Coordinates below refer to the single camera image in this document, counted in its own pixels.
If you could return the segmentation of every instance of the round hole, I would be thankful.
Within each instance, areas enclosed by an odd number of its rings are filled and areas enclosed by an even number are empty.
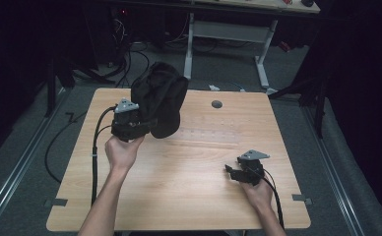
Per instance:
[[[219,109],[219,108],[222,108],[223,104],[221,101],[219,100],[214,100],[212,101],[212,106],[216,109]]]

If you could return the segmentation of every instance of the hand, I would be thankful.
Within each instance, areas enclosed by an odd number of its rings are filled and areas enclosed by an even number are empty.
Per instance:
[[[273,190],[263,179],[256,186],[252,186],[248,183],[239,182],[243,188],[249,203],[256,209],[269,210],[271,209],[271,200]]]
[[[136,161],[139,145],[144,138],[141,137],[130,143],[125,143],[112,136],[105,143],[105,153],[110,163],[110,171],[129,171]]]
[[[271,207],[273,190],[265,181],[261,180],[256,186],[240,182],[249,203],[255,208],[262,227],[267,236],[285,236],[284,229],[280,226],[275,213]]]

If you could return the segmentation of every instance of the forearm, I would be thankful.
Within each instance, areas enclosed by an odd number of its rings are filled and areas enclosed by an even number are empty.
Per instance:
[[[256,211],[267,236],[286,235],[271,207],[257,207]]]
[[[78,235],[113,235],[120,189],[127,171],[110,171]]]

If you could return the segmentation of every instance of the dark background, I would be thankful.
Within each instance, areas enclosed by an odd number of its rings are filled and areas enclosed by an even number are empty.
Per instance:
[[[324,24],[318,30],[317,24],[282,20],[273,44],[285,41],[291,47],[310,45],[294,84],[311,77],[320,81],[323,68],[331,68],[327,96],[356,162],[382,205],[382,1],[317,3],[322,16],[348,16],[351,21],[342,27]],[[60,18],[71,16],[65,14],[67,11],[73,14],[72,18]],[[50,58],[61,53],[93,67],[114,56],[111,48],[98,49],[99,42],[90,31],[94,28],[87,28],[88,21],[83,21],[91,17],[90,13],[74,6],[54,9],[29,1],[0,1],[0,146],[46,81]],[[172,18],[183,18],[183,14],[164,11],[144,10],[135,14],[140,16],[135,22],[136,29],[142,29],[136,35],[159,46],[163,44],[165,27],[177,31]],[[93,18],[105,21],[102,16]],[[64,21],[56,23],[53,19]],[[149,21],[158,23],[150,25]],[[69,31],[73,36],[53,37],[50,29]],[[109,32],[100,33],[106,39]],[[77,40],[78,49],[68,47],[74,37],[87,40]],[[85,53],[83,59],[77,59],[81,52]]]

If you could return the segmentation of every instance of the metal rail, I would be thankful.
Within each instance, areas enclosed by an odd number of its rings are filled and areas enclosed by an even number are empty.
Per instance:
[[[58,95],[58,104],[54,109],[53,113],[49,117],[44,117],[41,121],[36,132],[32,136],[28,146],[23,152],[22,156],[19,159],[19,162],[14,167],[7,181],[4,183],[3,187],[0,190],[0,216],[7,206],[10,199],[13,197],[14,192],[19,187],[20,182],[25,176],[27,170],[29,169],[32,160],[34,158],[34,152],[36,151],[38,144],[43,138],[47,128],[49,127],[51,121],[53,120],[57,110],[62,105],[64,100],[68,97],[69,91],[62,89],[59,91]]]
[[[326,149],[325,143],[322,139],[317,136],[314,129],[314,118],[308,107],[301,107],[304,117],[308,121],[311,133],[314,136],[316,145],[321,152],[321,157],[326,171],[326,175],[329,179],[329,183],[332,186],[333,192],[335,194],[336,200],[338,201],[339,207],[341,208],[342,215],[347,222],[348,228],[351,235],[362,236],[365,235],[360,222],[356,216],[353,205],[351,204],[350,197],[339,178],[338,172],[333,164],[332,158]]]

